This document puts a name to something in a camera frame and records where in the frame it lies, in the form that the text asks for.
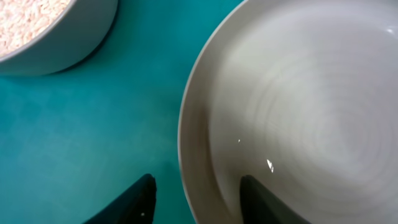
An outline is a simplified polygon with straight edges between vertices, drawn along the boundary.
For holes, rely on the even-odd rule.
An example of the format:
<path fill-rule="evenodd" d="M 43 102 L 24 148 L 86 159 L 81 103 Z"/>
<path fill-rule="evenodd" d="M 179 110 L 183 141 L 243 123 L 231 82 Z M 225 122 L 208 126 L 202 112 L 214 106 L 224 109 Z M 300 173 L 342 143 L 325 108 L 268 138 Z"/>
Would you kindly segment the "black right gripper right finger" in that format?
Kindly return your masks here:
<path fill-rule="evenodd" d="M 239 201 L 244 224 L 310 224 L 251 175 L 241 177 Z"/>

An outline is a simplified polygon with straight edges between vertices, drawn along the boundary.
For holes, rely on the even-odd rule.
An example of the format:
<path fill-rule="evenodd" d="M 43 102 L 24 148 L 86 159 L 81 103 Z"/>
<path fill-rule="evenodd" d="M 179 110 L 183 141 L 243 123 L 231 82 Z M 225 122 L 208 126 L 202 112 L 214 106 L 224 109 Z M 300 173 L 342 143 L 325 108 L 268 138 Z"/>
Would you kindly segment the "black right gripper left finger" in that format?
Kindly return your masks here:
<path fill-rule="evenodd" d="M 156 191 L 155 178 L 145 174 L 84 224 L 152 224 Z"/>

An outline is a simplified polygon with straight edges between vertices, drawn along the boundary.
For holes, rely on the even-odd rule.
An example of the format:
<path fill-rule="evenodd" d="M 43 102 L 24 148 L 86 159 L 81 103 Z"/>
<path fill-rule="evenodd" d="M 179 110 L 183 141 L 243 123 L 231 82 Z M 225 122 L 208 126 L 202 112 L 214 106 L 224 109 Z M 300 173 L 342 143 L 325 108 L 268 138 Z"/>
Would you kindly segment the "white round plate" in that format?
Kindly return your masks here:
<path fill-rule="evenodd" d="M 310 223 L 397 222 L 397 2 L 243 1 L 185 88 L 197 223 L 242 223 L 251 175 Z"/>

